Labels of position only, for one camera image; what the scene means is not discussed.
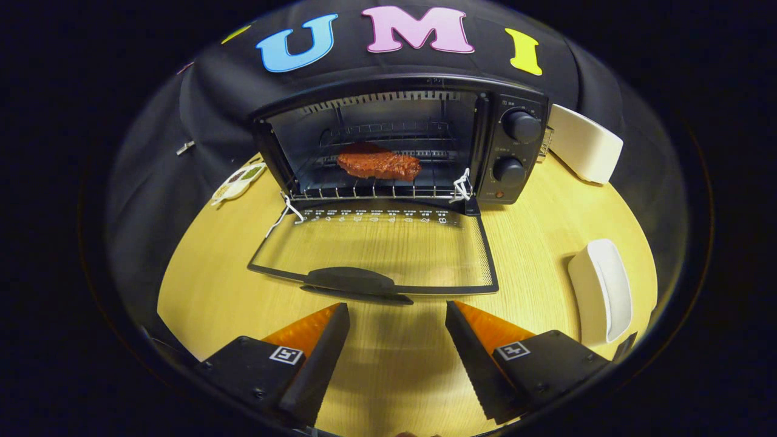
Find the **wooden table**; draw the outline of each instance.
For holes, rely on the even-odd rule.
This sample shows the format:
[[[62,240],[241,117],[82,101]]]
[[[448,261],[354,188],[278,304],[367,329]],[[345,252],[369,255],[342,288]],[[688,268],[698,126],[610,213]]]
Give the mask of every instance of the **wooden table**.
[[[172,256],[157,309],[200,360],[239,335],[262,338],[343,301],[246,268],[284,208],[279,190],[265,172],[240,198],[206,205]],[[615,188],[586,184],[549,155],[518,202],[482,208],[500,290],[456,299],[537,334],[558,329],[580,340],[566,265],[591,240],[609,238],[629,276],[633,319],[617,341],[594,350],[612,358],[631,333],[639,340],[656,305],[656,269],[639,223]],[[455,437],[495,429],[445,330],[446,299],[415,296],[412,306],[347,300],[350,333],[316,428],[347,437],[403,431]]]

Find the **black knob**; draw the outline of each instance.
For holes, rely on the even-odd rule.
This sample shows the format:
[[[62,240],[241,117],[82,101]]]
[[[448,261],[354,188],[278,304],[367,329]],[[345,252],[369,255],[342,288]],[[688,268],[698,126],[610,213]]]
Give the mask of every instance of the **black knob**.
[[[493,166],[493,176],[505,187],[517,187],[526,178],[526,169],[521,161],[512,156],[499,158]]]
[[[502,117],[504,131],[519,142],[533,142],[542,135],[542,123],[522,110],[507,113]]]

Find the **letter u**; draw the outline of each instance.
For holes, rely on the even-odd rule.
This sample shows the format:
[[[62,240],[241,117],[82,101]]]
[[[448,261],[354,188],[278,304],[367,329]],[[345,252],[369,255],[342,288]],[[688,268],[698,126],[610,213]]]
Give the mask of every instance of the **letter u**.
[[[326,56],[335,44],[332,21],[336,18],[337,14],[329,14],[302,24],[303,28],[307,27],[311,30],[313,47],[300,54],[289,54],[286,37],[293,32],[291,29],[282,30],[261,40],[256,48],[262,51],[264,68],[273,73],[290,72]]]

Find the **meat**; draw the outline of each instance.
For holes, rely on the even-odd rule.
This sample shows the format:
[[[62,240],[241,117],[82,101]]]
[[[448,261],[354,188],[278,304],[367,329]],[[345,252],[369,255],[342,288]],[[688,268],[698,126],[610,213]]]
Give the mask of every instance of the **meat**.
[[[414,156],[397,155],[371,142],[349,144],[337,156],[337,165],[351,176],[413,182],[421,171]]]

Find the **letter m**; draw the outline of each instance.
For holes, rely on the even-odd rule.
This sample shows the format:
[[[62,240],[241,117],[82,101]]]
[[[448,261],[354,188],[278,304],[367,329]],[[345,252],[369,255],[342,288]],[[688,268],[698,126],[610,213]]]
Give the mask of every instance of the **letter m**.
[[[434,31],[437,38],[430,46],[438,51],[472,53],[475,48],[467,43],[463,19],[467,14],[456,9],[432,8],[421,19],[414,19],[396,6],[379,6],[365,9],[361,13],[372,18],[375,42],[368,51],[381,53],[396,51],[402,43],[394,39],[394,31],[413,48],[421,48]]]

